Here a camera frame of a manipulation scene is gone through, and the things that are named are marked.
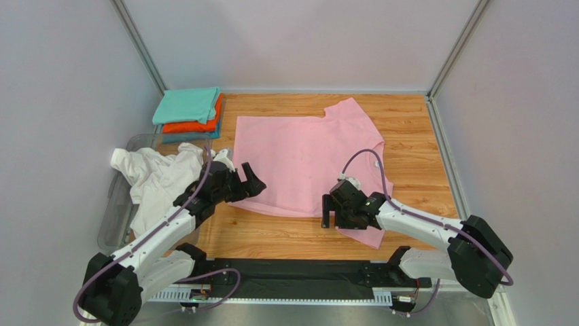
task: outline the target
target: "pink t-shirt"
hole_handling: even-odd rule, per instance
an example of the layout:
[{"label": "pink t-shirt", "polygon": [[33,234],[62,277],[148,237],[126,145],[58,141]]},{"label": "pink t-shirt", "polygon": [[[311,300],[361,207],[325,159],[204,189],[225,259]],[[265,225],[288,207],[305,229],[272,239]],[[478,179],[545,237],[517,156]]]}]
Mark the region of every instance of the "pink t-shirt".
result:
[{"label": "pink t-shirt", "polygon": [[[325,117],[237,118],[234,165],[241,170],[241,163],[250,162],[267,189],[232,206],[281,217],[320,217],[322,195],[336,185],[353,154],[370,148],[383,155],[384,139],[353,98],[324,111]],[[383,192],[380,173],[376,158],[363,153],[346,175],[358,179],[369,196]],[[388,182],[389,194],[392,187]]]}]

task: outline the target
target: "folded t-shirt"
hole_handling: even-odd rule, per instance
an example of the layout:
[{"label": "folded t-shirt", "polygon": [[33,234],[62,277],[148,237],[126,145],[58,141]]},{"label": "folded t-shirt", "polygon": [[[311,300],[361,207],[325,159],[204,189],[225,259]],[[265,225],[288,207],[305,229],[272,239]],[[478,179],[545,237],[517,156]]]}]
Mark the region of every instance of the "folded t-shirt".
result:
[{"label": "folded t-shirt", "polygon": [[215,102],[219,94],[218,87],[166,90],[153,115],[153,124],[184,121],[206,124],[208,120],[215,119]]},{"label": "folded t-shirt", "polygon": [[164,134],[174,134],[178,132],[212,132],[217,128],[217,123],[221,118],[223,94],[220,94],[215,103],[215,119],[209,120],[207,124],[197,121],[172,122],[163,126]]}]

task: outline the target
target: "white wall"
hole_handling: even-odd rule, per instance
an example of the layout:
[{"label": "white wall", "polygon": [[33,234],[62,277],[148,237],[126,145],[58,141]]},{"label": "white wall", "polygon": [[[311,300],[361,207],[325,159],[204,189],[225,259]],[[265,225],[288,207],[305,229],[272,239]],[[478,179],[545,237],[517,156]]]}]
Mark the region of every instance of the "white wall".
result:
[{"label": "white wall", "polygon": [[494,1],[437,99],[471,213],[514,255],[519,325],[577,325],[579,2]]},{"label": "white wall", "polygon": [[158,101],[110,2],[0,1],[0,324],[75,324],[110,155]]},{"label": "white wall", "polygon": [[477,0],[127,0],[167,87],[426,91]]}]

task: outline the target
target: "teal folded shirt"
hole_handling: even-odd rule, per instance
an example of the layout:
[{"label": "teal folded shirt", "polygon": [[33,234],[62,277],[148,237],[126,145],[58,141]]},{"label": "teal folded shirt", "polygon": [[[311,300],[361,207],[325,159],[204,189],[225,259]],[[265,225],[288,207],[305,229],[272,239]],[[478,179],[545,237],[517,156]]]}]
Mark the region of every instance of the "teal folded shirt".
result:
[{"label": "teal folded shirt", "polygon": [[153,124],[185,121],[206,124],[207,120],[215,119],[215,102],[220,93],[219,87],[166,90],[153,115]]}]

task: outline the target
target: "wooden table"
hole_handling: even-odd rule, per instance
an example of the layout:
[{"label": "wooden table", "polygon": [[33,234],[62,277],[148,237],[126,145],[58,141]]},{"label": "wooden table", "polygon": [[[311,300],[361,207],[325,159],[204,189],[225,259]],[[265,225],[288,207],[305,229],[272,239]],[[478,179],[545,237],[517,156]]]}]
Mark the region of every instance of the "wooden table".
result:
[{"label": "wooden table", "polygon": [[[234,146],[239,115],[323,116],[323,108],[353,97],[385,140],[384,167],[394,183],[393,197],[404,204],[456,217],[449,182],[424,99],[420,95],[373,94],[226,94],[219,150]],[[402,245],[430,246],[386,232],[379,250],[322,229],[320,218],[266,216],[221,203],[200,228],[197,246],[209,257],[388,260]]]}]

